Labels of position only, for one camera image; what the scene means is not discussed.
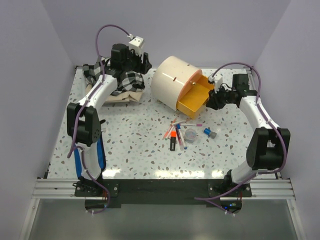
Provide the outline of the yellow drawer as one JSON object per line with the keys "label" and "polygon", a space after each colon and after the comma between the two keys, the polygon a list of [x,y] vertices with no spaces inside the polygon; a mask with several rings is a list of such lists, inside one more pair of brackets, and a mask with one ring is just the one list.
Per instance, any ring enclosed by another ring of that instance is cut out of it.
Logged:
{"label": "yellow drawer", "polygon": [[209,100],[209,92],[214,89],[208,80],[204,75],[190,79],[178,97],[176,109],[191,119],[197,118]]}

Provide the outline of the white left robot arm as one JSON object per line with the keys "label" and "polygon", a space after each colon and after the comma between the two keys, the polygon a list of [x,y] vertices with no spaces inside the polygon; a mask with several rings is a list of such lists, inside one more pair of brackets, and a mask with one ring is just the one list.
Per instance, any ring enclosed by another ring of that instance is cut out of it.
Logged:
{"label": "white left robot arm", "polygon": [[151,69],[143,45],[140,37],[133,38],[128,44],[114,44],[110,58],[101,63],[102,74],[96,84],[80,101],[67,105],[67,134],[72,138],[69,152],[81,151],[80,177],[89,180],[85,189],[92,196],[99,196],[104,190],[104,184],[98,180],[103,170],[97,149],[102,135],[98,111],[125,82],[127,72],[145,75]]}

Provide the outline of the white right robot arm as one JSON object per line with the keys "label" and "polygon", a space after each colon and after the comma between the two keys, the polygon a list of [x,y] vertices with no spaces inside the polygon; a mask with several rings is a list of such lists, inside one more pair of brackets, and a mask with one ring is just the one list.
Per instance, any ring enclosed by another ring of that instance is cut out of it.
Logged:
{"label": "white right robot arm", "polygon": [[235,196],[242,184],[257,175],[280,172],[286,164],[291,133],[281,128],[266,113],[258,92],[250,88],[247,74],[235,74],[232,85],[224,84],[222,77],[210,76],[214,86],[209,91],[206,107],[221,110],[225,105],[236,105],[246,116],[253,135],[246,149],[245,161],[224,176],[220,189],[230,197]]}

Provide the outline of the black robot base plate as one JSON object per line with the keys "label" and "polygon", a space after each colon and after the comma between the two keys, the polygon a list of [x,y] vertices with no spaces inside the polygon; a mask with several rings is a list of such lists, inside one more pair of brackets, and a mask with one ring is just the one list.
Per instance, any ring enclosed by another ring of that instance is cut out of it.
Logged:
{"label": "black robot base plate", "polygon": [[235,184],[222,179],[99,179],[97,183],[81,178],[73,183],[76,197],[84,197],[85,208],[121,208],[122,205],[200,205],[195,198],[223,194]]}

